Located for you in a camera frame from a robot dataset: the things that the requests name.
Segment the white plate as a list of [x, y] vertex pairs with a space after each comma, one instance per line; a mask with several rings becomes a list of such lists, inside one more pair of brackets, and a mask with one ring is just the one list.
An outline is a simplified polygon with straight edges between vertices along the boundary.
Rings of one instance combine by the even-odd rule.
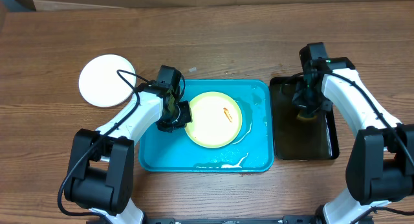
[[113, 107], [133, 92], [118, 76], [117, 70], [135, 74], [132, 64], [115, 54], [104, 54], [91, 60], [81, 71], [78, 87], [82, 97], [97, 107]]

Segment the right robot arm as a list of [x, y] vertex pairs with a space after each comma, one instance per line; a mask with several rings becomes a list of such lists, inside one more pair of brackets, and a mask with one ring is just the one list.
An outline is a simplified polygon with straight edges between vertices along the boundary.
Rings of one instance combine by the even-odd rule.
[[311, 223], [372, 223], [372, 213], [386, 211], [413, 195], [413, 125], [386, 111], [361, 81], [346, 57], [330, 58], [323, 43], [310, 43], [299, 52], [302, 72], [293, 105], [298, 119], [312, 120], [336, 106], [355, 136], [345, 171], [346, 187], [320, 206]]

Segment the green yellow sponge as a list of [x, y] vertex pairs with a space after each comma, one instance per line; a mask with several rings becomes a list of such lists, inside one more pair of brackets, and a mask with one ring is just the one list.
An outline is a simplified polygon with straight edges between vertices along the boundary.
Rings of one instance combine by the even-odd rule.
[[315, 121], [317, 119], [317, 115], [299, 112], [296, 118], [303, 122], [309, 122]]

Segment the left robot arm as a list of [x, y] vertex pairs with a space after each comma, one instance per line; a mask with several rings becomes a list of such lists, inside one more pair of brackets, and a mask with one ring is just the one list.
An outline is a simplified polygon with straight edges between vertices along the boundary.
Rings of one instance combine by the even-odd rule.
[[182, 97], [185, 78], [163, 65], [156, 80], [130, 85], [128, 105], [100, 129], [80, 129], [72, 142], [68, 171], [57, 204], [67, 216], [97, 216], [99, 223], [143, 223], [144, 213], [131, 199], [135, 146], [146, 130], [171, 133], [191, 122]]

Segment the yellow plate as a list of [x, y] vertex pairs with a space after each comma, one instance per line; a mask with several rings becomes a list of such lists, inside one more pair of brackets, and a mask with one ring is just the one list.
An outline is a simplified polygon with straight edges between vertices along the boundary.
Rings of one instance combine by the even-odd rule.
[[241, 108], [230, 96], [210, 91], [190, 101], [191, 122], [186, 124], [187, 136], [204, 148], [221, 148], [238, 136], [243, 116]]

